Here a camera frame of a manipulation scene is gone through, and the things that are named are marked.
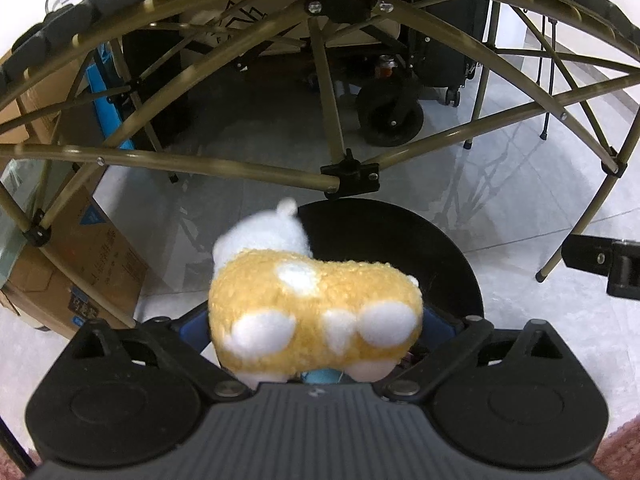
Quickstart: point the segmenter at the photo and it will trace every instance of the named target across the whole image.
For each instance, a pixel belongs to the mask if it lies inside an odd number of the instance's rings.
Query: screw
[[[380,2],[378,4],[378,8],[382,11],[382,12],[391,12],[392,10],[394,10],[394,4],[390,4],[388,2]]]
[[[398,379],[389,385],[389,391],[397,396],[409,397],[420,391],[420,386],[414,381]]]
[[[320,12],[322,11],[322,4],[318,1],[309,2],[306,6],[306,10],[308,10],[312,14],[320,14]]]
[[[245,390],[246,386],[238,381],[222,381],[214,389],[217,396],[226,398],[240,396]]]

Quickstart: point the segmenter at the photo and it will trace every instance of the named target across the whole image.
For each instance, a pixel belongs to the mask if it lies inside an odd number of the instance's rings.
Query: plush alpaca
[[[282,201],[216,242],[209,319],[220,364],[252,388],[320,368],[384,378],[419,336],[417,281],[389,264],[312,259],[296,212]]]

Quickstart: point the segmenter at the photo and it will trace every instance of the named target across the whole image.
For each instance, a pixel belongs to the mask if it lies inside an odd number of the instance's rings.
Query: white plush ear
[[[278,203],[276,211],[279,215],[295,216],[298,212],[298,204],[292,198],[283,198]]]

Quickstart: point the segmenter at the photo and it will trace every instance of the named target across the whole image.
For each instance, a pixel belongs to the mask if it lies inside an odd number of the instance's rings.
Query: white plush leg
[[[278,310],[245,314],[225,335],[225,349],[239,358],[252,360],[284,350],[296,330],[296,318]]]
[[[358,332],[371,346],[391,348],[407,341],[418,325],[418,316],[401,301],[377,301],[358,315]]]
[[[359,383],[374,383],[388,376],[396,367],[396,364],[391,359],[358,361],[347,366],[344,369],[344,373]]]
[[[255,390],[259,383],[286,383],[290,379],[285,374],[270,374],[268,372],[255,374],[238,372],[236,378],[252,390]]]

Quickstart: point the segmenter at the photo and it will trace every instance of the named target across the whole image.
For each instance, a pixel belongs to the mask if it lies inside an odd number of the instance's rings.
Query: white floor
[[[527,73],[537,68],[525,64]],[[588,76],[575,72],[582,84]],[[245,85],[239,75],[209,79],[192,91],[194,124],[176,152],[281,164],[317,171],[328,163],[318,97],[271,82]],[[421,136],[469,120],[476,82],[462,91],[460,108],[423,101]],[[559,81],[556,91],[567,90]],[[528,99],[492,75],[483,114]],[[339,99],[345,138],[361,160],[379,150],[357,134],[352,96]],[[592,101],[615,147],[632,121],[612,98]],[[572,107],[580,120],[579,107]],[[606,281],[560,265],[542,285],[534,275],[555,251],[600,185],[599,161],[556,120],[548,141],[538,117],[430,153],[382,173],[374,198],[411,209],[443,229],[465,252],[481,285],[486,316],[500,328],[521,328],[531,317],[548,319],[592,374],[609,402],[615,430],[640,412],[640,305],[605,293]],[[590,234],[640,238],[640,164],[631,161]],[[178,316],[206,298],[216,237],[256,210],[293,196],[322,200],[319,192],[270,184],[110,168],[96,197],[150,265],[139,316]],[[0,413],[27,444],[22,414],[28,397],[64,341],[22,325],[0,309]]]

